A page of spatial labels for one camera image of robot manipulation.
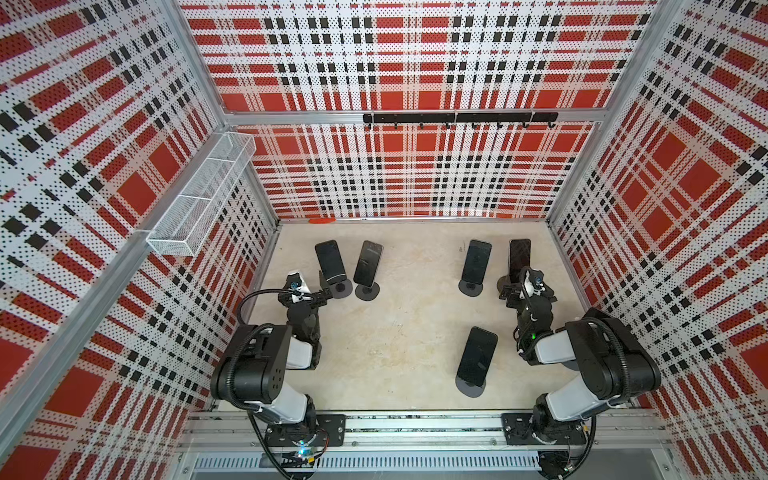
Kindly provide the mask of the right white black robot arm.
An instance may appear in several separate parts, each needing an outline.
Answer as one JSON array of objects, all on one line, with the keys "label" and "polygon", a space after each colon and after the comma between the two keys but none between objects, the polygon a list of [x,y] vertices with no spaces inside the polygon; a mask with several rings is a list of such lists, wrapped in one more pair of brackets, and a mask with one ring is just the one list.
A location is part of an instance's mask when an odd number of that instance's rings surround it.
[{"label": "right white black robot arm", "polygon": [[571,440],[597,415],[661,385],[657,363],[620,319],[591,307],[579,319],[552,327],[554,290],[544,274],[518,269],[497,282],[499,298],[516,311],[513,332],[519,357],[531,366],[561,364],[577,376],[560,389],[537,397],[528,425],[516,420],[510,435],[544,445]]}]

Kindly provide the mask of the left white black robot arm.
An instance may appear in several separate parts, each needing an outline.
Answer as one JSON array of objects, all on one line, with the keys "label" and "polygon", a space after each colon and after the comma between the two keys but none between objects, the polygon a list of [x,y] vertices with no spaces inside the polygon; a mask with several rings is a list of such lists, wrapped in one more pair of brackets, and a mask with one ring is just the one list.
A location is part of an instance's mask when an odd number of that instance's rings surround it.
[{"label": "left white black robot arm", "polygon": [[[245,304],[275,294],[286,308],[284,324],[248,324]],[[237,305],[237,329],[211,378],[211,394],[264,422],[269,446],[308,446],[318,440],[316,408],[310,395],[290,386],[291,370],[314,370],[322,353],[319,309],[332,297],[324,279],[313,291],[298,272],[287,275],[281,288],[251,292]]]}]

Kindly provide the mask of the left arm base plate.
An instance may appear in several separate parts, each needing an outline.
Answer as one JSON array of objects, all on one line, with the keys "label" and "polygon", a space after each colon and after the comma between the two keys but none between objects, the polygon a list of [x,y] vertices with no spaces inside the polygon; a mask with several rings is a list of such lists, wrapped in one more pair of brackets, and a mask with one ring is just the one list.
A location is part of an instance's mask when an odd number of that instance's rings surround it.
[{"label": "left arm base plate", "polygon": [[345,439],[344,414],[310,415],[297,424],[270,424],[265,440],[269,447],[339,447]]}]

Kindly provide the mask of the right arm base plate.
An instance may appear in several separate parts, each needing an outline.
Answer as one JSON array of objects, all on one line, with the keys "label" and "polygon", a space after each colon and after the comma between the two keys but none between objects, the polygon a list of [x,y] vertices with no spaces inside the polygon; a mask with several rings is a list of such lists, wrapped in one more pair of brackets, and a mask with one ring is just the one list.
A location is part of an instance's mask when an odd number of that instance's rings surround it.
[{"label": "right arm base plate", "polygon": [[501,415],[502,431],[510,446],[584,446],[587,434],[580,421],[558,422],[534,418],[532,412]]}]

